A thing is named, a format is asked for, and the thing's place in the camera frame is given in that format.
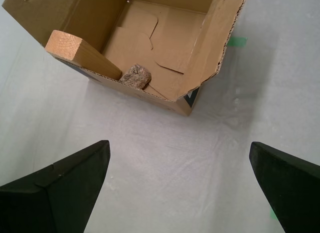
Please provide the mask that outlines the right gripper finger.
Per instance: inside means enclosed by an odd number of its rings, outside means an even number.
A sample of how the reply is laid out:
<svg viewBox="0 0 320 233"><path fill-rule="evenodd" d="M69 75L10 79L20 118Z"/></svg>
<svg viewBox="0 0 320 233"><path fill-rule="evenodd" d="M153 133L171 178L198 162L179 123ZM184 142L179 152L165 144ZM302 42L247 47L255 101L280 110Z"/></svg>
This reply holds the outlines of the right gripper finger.
<svg viewBox="0 0 320 233"><path fill-rule="evenodd" d="M104 184L110 142L101 140L0 187L2 233L83 233Z"/></svg>
<svg viewBox="0 0 320 233"><path fill-rule="evenodd" d="M320 167L254 141L249 161L256 180L286 233L320 231Z"/></svg>

